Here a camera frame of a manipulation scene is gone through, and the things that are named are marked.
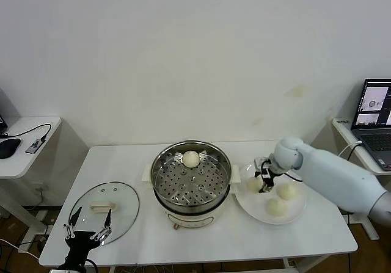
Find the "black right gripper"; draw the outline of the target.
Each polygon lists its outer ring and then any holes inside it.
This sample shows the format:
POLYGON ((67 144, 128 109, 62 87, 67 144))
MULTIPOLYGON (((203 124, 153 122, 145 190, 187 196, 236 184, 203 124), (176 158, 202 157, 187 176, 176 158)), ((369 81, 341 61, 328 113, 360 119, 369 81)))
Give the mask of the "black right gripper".
POLYGON ((261 168, 261 177, 263 185, 259 189, 259 193, 270 192, 274 187, 275 174, 269 170, 269 168, 261 168))

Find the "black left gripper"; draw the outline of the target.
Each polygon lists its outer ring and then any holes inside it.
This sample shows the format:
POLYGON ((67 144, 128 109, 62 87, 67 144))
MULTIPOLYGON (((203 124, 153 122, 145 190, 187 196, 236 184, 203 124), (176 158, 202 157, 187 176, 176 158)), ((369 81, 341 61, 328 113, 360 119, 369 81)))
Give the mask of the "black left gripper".
POLYGON ((104 241, 112 232, 111 229, 111 214, 112 209, 109 209, 103 228, 94 233, 93 231, 75 231, 74 227, 78 221, 82 207, 79 207, 73 213, 66 224, 64 224, 65 242, 69 247, 69 252, 65 258, 66 268, 83 268, 88 254, 91 250, 100 246, 100 241, 104 241))

